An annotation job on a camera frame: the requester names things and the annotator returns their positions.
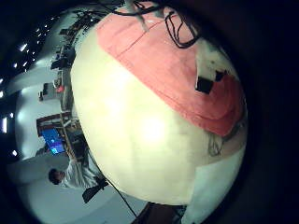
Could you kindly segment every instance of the chair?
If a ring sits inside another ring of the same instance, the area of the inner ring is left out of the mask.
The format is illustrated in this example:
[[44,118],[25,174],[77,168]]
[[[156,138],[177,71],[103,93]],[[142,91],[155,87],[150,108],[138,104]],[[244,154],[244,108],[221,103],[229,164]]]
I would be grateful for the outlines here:
[[95,187],[92,187],[92,188],[85,189],[85,191],[82,194],[82,198],[83,198],[83,201],[85,203],[88,203],[91,200],[91,198],[93,198],[93,196],[100,189],[104,190],[104,187],[108,185],[108,183],[106,182],[105,178],[100,179],[97,176],[95,176],[94,179],[96,180],[96,182],[98,183],[98,185],[95,186]]

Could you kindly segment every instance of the man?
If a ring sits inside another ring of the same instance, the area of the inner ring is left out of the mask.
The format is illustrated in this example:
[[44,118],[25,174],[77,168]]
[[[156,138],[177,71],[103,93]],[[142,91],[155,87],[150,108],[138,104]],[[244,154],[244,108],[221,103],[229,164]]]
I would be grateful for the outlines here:
[[69,152],[66,151],[70,161],[65,171],[58,171],[55,168],[49,171],[49,181],[54,185],[61,185],[65,189],[89,189],[100,187],[103,189],[108,185],[103,176],[98,177],[88,167],[82,165],[80,161]]

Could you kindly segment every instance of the pink towel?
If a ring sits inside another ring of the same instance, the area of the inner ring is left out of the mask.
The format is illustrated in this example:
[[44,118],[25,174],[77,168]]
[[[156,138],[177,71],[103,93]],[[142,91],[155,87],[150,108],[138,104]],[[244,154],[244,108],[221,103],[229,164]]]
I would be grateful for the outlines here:
[[[178,49],[166,31],[164,20],[155,18],[152,13],[144,18],[149,27],[147,33],[136,18],[108,15],[97,26],[101,49],[183,118],[218,135],[228,134],[242,114],[243,95],[239,82],[225,76],[214,83],[209,95],[196,91],[195,46]],[[174,17],[173,21],[178,27],[179,18]],[[185,26],[179,36],[182,42],[192,38]]]

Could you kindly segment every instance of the black wire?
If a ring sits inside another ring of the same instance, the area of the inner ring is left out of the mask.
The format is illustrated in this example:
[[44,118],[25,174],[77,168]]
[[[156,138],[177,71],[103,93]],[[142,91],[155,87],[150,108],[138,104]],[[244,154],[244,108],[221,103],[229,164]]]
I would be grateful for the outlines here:
[[[93,160],[93,164],[96,165],[96,167],[101,170],[97,163],[95,162],[95,160],[93,159],[93,156],[90,154],[90,157],[92,158]],[[133,213],[133,215],[135,216],[136,218],[136,221],[137,221],[137,224],[139,223],[139,217],[137,216],[137,214],[134,212],[134,210],[132,209],[132,207],[130,206],[130,204],[125,200],[125,198],[122,196],[122,194],[117,190],[117,188],[106,178],[106,181],[109,182],[110,185],[112,185],[112,187],[120,194],[120,196],[122,197],[123,201],[125,202],[125,204],[128,206],[128,208],[131,210],[131,212]]]
[[98,4],[102,7],[104,7],[105,9],[107,9],[108,11],[110,11],[111,13],[119,15],[119,16],[140,16],[140,15],[144,15],[144,14],[147,14],[147,13],[150,13],[150,12],[153,12],[153,11],[164,8],[163,5],[159,5],[157,7],[147,7],[145,9],[141,9],[140,11],[134,12],[134,13],[123,13],[123,12],[119,12],[119,11],[116,11],[114,9],[111,9],[103,3],[99,2]]
[[138,1],[134,1],[134,5],[136,5],[136,7],[138,7],[139,9],[145,9],[146,8],[142,3],[139,3]]
[[[179,49],[187,49],[190,46],[192,46],[201,36],[196,35],[194,30],[192,29],[191,25],[187,23],[187,26],[188,26],[189,30],[191,31],[191,33],[193,35],[193,39],[190,40],[190,41],[184,42],[184,43],[180,42],[178,32],[179,32],[182,24],[179,26],[179,28],[176,32],[175,25],[174,25],[174,23],[172,22],[172,19],[171,19],[174,13],[175,13],[174,11],[170,11],[169,14],[165,17],[165,25],[166,25],[166,28],[167,28],[167,32],[169,33],[171,39],[173,40],[173,42],[176,44],[176,46]],[[171,31],[169,29],[168,21],[170,21],[170,23],[172,25],[173,34],[171,34]]]

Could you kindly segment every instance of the blue screen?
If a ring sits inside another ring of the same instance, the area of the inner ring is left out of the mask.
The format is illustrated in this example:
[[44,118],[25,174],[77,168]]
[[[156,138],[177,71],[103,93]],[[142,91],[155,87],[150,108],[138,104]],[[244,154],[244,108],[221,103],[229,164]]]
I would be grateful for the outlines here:
[[64,146],[56,129],[43,130],[42,135],[53,154],[64,152]]

